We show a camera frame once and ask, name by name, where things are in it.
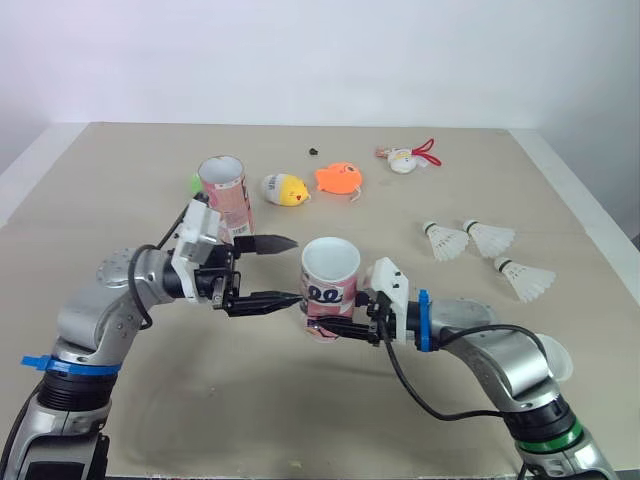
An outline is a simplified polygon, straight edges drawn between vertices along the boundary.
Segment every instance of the pink printed cup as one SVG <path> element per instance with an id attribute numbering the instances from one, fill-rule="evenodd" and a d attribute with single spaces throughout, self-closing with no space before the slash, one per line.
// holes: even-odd
<path id="1" fill-rule="evenodd" d="M 351 318 L 355 309 L 360 252 L 337 237 L 316 238 L 302 251 L 300 308 L 307 331 L 324 341 L 337 338 L 315 319 L 327 315 Z"/>
<path id="2" fill-rule="evenodd" d="M 228 155 L 211 157 L 202 162 L 198 176 L 209 195 L 209 206 L 222 215 L 222 241 L 252 235 L 255 226 L 242 162 Z"/>

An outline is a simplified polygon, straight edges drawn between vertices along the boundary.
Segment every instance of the red string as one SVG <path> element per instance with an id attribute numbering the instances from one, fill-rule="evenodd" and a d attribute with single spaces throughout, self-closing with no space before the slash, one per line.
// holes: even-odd
<path id="1" fill-rule="evenodd" d="M 411 155 L 422 157 L 439 167 L 440 165 L 442 165 L 442 162 L 438 160 L 437 157 L 434 157 L 433 155 L 427 153 L 429 150 L 431 150 L 434 143 L 436 143 L 436 141 L 433 138 L 430 138 L 423 145 L 420 145 L 418 148 L 414 148 L 413 150 L 411 150 Z"/>

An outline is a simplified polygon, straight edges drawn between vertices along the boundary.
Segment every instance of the beige table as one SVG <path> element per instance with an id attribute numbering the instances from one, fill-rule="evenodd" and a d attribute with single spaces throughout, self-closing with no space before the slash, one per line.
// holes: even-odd
<path id="1" fill-rule="evenodd" d="M 444 163 L 407 176 L 372 155 L 376 145 L 437 140 Z M 320 155 L 310 157 L 315 147 Z M 363 266 L 390 256 L 414 294 L 470 297 L 505 322 L 550 334 L 571 352 L 563 391 L 617 469 L 637 468 L 640 309 L 592 240 L 504 130 L 289 128 L 94 124 L 55 163 L 0 230 L 3 396 L 0 437 L 39 375 L 18 365 L 43 354 L 57 311 L 123 246 L 156 242 L 188 199 L 188 179 L 213 154 L 244 162 L 259 233 L 300 244 L 336 235 Z M 289 172 L 352 161 L 363 195 L 324 193 L 299 208 L 267 204 L 258 185 Z M 509 254 L 558 273 L 520 304 L 491 263 L 470 247 L 437 263 L 420 232 L 426 219 L 469 217 L 514 227 Z M 299 251 L 241 259 L 246 292 L 295 291 Z M 441 423 L 422 413 L 386 354 L 355 341 L 315 343 L 295 309 L 230 320 L 183 302 L 152 311 L 113 395 L 105 432 L 109 473 L 300 478 L 400 478 L 513 473 L 520 465 L 493 418 Z M 399 349 L 407 374 L 438 409 L 490 407 L 465 366 L 447 353 Z"/>

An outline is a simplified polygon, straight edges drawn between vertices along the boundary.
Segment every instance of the white cup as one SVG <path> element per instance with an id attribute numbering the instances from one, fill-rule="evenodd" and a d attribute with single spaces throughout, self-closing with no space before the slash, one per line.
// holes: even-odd
<path id="1" fill-rule="evenodd" d="M 351 318 L 355 309 L 360 252 L 347 240 L 316 238 L 302 251 L 300 307 L 307 330 L 314 335 L 337 338 L 315 324 L 322 316 Z"/>

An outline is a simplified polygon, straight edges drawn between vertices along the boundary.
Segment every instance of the orange toy fish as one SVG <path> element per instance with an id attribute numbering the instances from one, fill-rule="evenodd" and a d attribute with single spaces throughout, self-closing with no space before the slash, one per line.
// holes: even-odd
<path id="1" fill-rule="evenodd" d="M 351 201 L 360 197 L 362 174 L 352 163 L 332 163 L 327 168 L 316 170 L 316 180 L 318 190 L 342 195 L 357 192 Z"/>

